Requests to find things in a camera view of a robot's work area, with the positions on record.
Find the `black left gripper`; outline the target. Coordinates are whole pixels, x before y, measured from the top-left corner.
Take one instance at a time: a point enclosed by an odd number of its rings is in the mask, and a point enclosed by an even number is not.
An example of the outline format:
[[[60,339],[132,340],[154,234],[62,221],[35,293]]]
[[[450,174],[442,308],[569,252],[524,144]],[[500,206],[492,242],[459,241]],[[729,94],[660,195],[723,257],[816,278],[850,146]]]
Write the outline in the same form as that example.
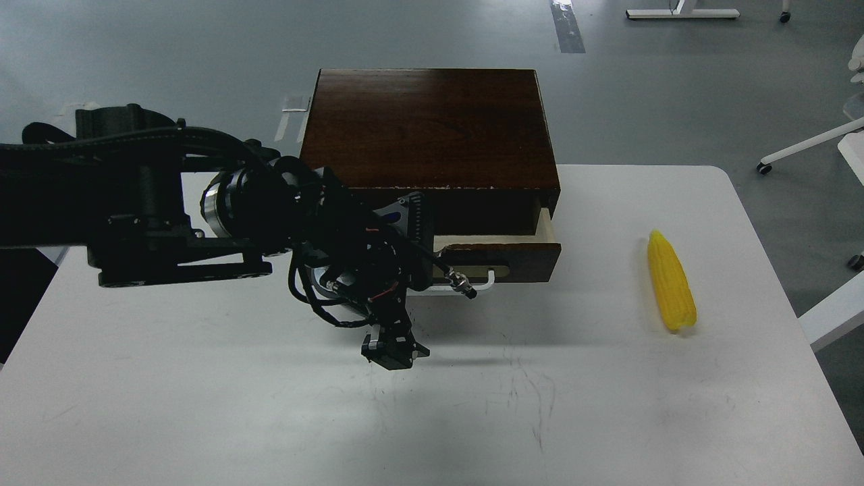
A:
[[[287,168],[291,215],[290,289],[337,328],[371,329],[361,356],[389,371],[411,369],[430,356],[411,330],[409,290],[429,289],[433,271],[466,298],[478,292],[432,249],[434,213],[410,192],[372,209],[328,168]]]

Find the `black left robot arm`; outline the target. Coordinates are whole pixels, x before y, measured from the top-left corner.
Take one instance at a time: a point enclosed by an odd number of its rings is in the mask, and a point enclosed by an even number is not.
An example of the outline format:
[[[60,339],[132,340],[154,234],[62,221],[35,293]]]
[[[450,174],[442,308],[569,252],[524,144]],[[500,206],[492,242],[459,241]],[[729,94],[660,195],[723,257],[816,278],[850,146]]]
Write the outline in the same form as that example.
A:
[[[439,269],[477,296],[434,252],[420,192],[371,209],[330,168],[137,104],[77,110],[75,129],[34,122],[2,144],[4,249],[84,246],[104,288],[260,277],[290,253],[290,294],[336,328],[369,327],[362,356],[391,371],[430,354],[410,290]]]

